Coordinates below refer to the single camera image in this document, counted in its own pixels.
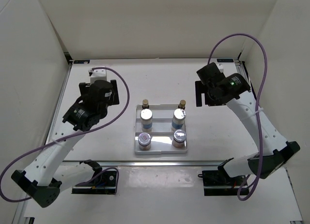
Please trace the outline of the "tall silver-lid jar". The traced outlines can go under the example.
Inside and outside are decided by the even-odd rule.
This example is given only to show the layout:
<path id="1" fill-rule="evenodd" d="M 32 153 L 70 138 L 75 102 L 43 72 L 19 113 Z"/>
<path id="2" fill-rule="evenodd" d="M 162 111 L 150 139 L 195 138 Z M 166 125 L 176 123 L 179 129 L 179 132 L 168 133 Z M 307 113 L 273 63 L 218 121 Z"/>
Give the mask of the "tall silver-lid jar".
<path id="1" fill-rule="evenodd" d="M 171 121 L 172 129 L 182 129 L 186 119 L 186 111 L 181 108 L 177 108 L 173 112 Z"/>
<path id="2" fill-rule="evenodd" d="M 140 112 L 141 128 L 143 131 L 150 132 L 153 126 L 153 113 L 150 109 L 142 109 Z"/>

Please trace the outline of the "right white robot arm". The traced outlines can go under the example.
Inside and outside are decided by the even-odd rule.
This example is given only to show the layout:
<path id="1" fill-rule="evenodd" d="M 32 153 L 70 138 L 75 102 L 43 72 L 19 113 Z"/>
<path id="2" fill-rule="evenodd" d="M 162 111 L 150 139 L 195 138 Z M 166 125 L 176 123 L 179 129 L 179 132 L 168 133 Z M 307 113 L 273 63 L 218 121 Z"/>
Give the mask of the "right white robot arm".
<path id="1" fill-rule="evenodd" d="M 263 109 L 256 106 L 251 87 L 242 75 L 234 73 L 226 77 L 215 63 L 204 66 L 197 75 L 196 105 L 226 105 L 239 118 L 258 148 L 255 154 L 224 161 L 217 168 L 221 184 L 229 185 L 237 176 L 259 175 L 265 179 L 300 150 L 299 144 L 283 137 Z"/>

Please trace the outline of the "short white-lid jar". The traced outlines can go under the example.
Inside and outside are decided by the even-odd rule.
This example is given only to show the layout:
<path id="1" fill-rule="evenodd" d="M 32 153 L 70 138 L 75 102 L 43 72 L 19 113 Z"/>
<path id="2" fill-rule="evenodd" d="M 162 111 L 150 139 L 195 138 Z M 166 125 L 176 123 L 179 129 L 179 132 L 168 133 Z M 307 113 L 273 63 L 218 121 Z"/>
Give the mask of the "short white-lid jar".
<path id="1" fill-rule="evenodd" d="M 151 148 L 151 135 L 143 132 L 138 136 L 138 145 L 139 149 L 143 151 L 147 151 Z"/>
<path id="2" fill-rule="evenodd" d="M 174 132 L 172 138 L 172 145 L 176 148 L 183 148 L 186 145 L 186 132 L 178 129 Z"/>

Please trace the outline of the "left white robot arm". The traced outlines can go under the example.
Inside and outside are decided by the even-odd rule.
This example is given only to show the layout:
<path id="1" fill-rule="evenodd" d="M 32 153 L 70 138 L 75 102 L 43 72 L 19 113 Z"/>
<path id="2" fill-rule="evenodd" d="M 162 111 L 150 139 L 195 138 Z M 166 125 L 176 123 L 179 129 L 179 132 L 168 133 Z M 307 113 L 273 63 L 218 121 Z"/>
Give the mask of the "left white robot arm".
<path id="1" fill-rule="evenodd" d="M 80 97 L 63 116 L 51 146 L 44 148 L 25 169 L 11 175 L 12 180 L 42 208 L 51 205 L 70 187 L 95 186 L 102 179 L 103 169 L 93 160 L 82 161 L 66 172 L 57 171 L 84 134 L 107 116 L 108 107 L 119 104 L 116 80 L 80 83 L 79 89 Z"/>

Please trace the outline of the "yellow sauce bottle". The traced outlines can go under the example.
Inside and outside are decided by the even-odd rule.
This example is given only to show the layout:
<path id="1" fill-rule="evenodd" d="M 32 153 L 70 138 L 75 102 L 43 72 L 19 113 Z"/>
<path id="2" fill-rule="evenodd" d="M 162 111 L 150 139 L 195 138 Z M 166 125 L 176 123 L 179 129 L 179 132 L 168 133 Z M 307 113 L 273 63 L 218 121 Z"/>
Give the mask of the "yellow sauce bottle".
<path id="1" fill-rule="evenodd" d="M 179 109 L 185 110 L 186 108 L 186 101 L 185 100 L 180 100 L 179 105 L 178 105 Z"/>
<path id="2" fill-rule="evenodd" d="M 142 109 L 149 109 L 149 101 L 147 99 L 142 101 Z"/>

